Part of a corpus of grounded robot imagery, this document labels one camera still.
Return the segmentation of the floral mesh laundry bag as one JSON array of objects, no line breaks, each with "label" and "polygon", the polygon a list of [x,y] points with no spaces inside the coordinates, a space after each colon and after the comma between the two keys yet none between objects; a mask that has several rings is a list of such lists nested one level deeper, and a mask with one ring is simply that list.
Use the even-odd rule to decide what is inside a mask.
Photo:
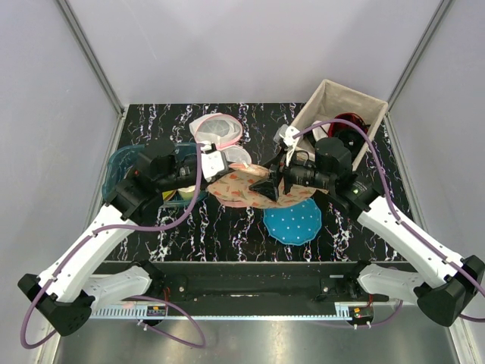
[{"label": "floral mesh laundry bag", "polygon": [[284,194],[284,185],[281,181],[278,187],[279,198],[275,202],[249,189],[253,183],[269,177],[267,168],[246,163],[233,163],[230,167],[233,171],[207,187],[207,191],[226,207],[281,209],[301,203],[311,198],[316,192],[315,188],[293,185],[290,192]]}]

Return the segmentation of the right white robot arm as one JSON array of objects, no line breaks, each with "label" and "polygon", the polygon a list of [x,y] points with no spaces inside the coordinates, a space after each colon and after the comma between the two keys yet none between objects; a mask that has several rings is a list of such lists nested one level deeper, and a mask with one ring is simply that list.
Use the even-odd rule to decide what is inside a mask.
[{"label": "right white robot arm", "polygon": [[330,203],[383,238],[416,271],[412,274],[365,263],[344,281],[346,296],[358,301],[377,294],[407,301],[438,325],[451,326],[477,295],[483,261],[448,249],[399,212],[382,184],[353,172],[351,152],[341,140],[317,141],[314,157],[314,161],[303,162],[281,151],[273,159],[269,175],[249,189],[272,201],[289,195],[294,186],[325,190]]}]

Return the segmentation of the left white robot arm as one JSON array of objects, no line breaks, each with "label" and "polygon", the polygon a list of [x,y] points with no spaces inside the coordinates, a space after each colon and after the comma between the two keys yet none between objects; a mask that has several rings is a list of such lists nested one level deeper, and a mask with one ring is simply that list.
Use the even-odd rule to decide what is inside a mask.
[{"label": "left white robot arm", "polygon": [[[170,140],[154,140],[139,147],[134,163],[77,241],[46,270],[25,274],[18,281],[17,286],[30,300],[20,331],[23,347],[35,347],[26,339],[34,311],[42,314],[56,334],[66,337],[79,330],[93,312],[121,300],[165,304],[171,287],[165,273],[148,261],[132,262],[124,271],[101,279],[92,278],[92,274],[134,231],[166,231],[185,221],[199,193],[226,168],[225,157],[209,143],[194,144],[188,153]],[[163,194],[186,187],[194,187],[195,194],[183,215],[156,227]]]}]

